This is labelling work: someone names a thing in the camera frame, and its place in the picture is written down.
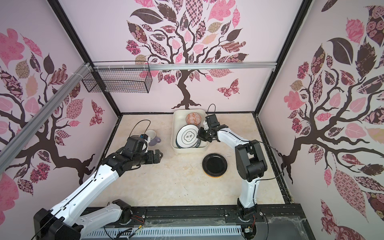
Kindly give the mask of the white plate green emblem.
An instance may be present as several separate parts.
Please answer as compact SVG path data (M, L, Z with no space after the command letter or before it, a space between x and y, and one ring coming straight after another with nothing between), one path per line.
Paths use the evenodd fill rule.
M178 142L184 149L189 149L199 140L198 131L197 126L185 125L178 131L175 142Z

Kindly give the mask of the orange patterned bowl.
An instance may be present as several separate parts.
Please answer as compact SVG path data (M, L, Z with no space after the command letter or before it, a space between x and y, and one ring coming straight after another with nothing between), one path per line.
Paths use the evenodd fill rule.
M203 122L203 117L199 113L193 112L187 114L185 120L188 125L194 125L198 127Z

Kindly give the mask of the black glossy plate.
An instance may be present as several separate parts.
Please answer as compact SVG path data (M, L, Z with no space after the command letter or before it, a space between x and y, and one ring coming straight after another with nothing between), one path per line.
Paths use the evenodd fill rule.
M204 157L202 167L206 174L221 176L227 171L228 163L222 155L213 153Z

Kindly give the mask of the green rimmed lettered plate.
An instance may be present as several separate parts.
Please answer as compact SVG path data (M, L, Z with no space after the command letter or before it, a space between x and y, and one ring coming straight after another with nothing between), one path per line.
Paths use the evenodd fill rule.
M176 142L176 145L179 149L183 149L184 147L181 147L178 142ZM201 140L197 140L197 142L191 147L191 148L199 148L201 145Z

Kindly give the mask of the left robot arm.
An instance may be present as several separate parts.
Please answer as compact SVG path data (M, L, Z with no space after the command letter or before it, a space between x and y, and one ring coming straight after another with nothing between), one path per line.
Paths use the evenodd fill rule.
M133 136L125 146L103 159L96 172L73 193L49 210L34 215L34 240L81 240L89 233L110 223L126 225L133 219L132 207L118 199L90 214L86 208L110 184L124 173L142 165L158 164L163 158L160 150L149 150L148 135Z

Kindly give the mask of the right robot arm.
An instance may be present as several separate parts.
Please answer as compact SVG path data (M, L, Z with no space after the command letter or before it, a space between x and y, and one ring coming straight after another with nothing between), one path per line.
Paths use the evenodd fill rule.
M243 221L249 220L257 212L256 194L268 169L260 142L237 135L227 125L220 124L215 114L206 116L198 138L203 142L225 143L234 150L237 171L243 180L238 198L239 217Z

